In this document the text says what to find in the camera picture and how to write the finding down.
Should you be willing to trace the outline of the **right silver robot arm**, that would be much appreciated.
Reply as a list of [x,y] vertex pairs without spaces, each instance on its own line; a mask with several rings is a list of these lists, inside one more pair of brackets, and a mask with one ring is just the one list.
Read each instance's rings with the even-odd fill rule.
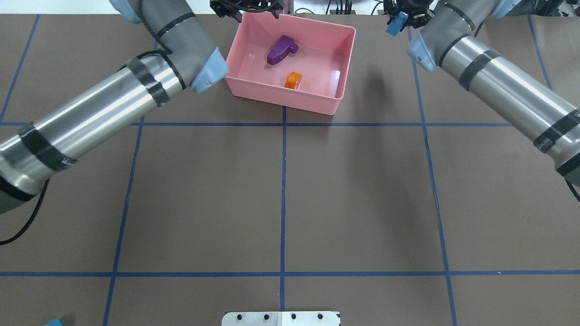
[[448,0],[410,41],[408,55],[431,72],[441,68],[553,159],[580,185],[579,109],[535,80],[473,33],[487,17],[505,16],[516,0]]

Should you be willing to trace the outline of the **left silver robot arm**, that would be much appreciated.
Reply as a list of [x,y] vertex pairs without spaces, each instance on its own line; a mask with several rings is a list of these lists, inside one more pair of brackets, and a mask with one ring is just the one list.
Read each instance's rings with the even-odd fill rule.
[[122,69],[1,143],[1,213],[41,193],[56,173],[162,107],[187,87],[201,93],[228,74],[226,60],[184,0],[112,0],[126,20],[143,24],[158,50]]

